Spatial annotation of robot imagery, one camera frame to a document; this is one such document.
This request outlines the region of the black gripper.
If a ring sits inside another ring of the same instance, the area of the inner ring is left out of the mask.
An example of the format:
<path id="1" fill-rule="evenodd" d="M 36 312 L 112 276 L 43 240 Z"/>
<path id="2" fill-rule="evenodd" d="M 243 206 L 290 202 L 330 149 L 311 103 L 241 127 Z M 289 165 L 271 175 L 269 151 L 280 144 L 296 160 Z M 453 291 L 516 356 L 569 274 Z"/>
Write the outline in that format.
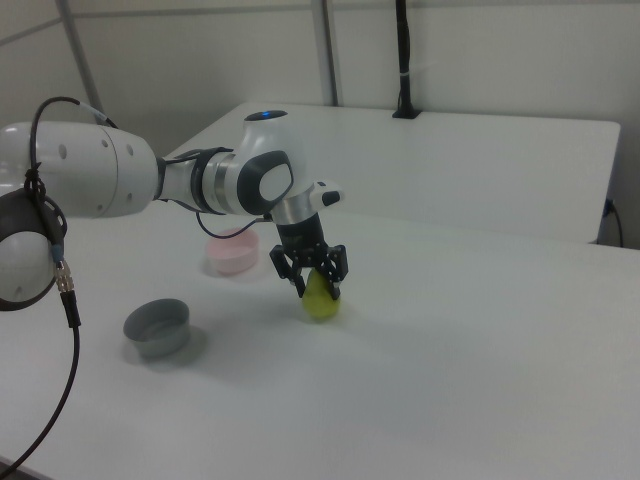
<path id="1" fill-rule="evenodd" d="M 269 256 L 278 276 L 288 280 L 302 298 L 306 289 L 303 266 L 315 266 L 331 298 L 338 300 L 341 283 L 349 273 L 347 249 L 345 245 L 327 246 L 319 215 L 297 224 L 277 225 L 277 231 L 281 244 Z"/>

